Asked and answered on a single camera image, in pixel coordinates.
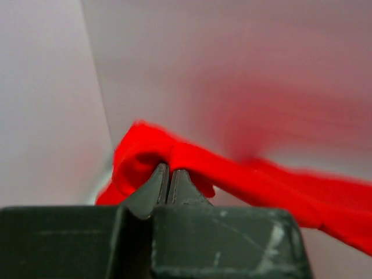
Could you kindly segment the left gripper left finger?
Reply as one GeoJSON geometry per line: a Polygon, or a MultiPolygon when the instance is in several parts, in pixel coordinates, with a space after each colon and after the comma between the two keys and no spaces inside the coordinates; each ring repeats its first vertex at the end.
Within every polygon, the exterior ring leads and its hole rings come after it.
{"type": "Polygon", "coordinates": [[[166,204],[170,185],[170,169],[160,163],[138,189],[120,203],[126,220],[151,220],[158,206],[166,204]]]}

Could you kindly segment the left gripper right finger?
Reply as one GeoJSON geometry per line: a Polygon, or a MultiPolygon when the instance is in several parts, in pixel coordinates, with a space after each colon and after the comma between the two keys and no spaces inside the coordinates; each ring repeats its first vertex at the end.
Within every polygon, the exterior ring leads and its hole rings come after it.
{"type": "Polygon", "coordinates": [[[167,204],[212,206],[191,181],[189,173],[186,170],[176,170],[173,172],[167,194],[167,204]]]}

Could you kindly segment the red t shirt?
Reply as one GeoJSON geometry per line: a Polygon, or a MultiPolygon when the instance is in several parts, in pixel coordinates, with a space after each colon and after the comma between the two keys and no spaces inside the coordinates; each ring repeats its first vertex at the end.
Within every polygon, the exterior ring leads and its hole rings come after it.
{"type": "Polygon", "coordinates": [[[148,180],[159,163],[173,171],[187,170],[208,198],[219,187],[253,206],[283,208],[302,227],[318,229],[371,254],[370,183],[288,170],[263,159],[235,162],[144,121],[135,122],[118,144],[110,183],[96,203],[120,203],[148,180]]]}

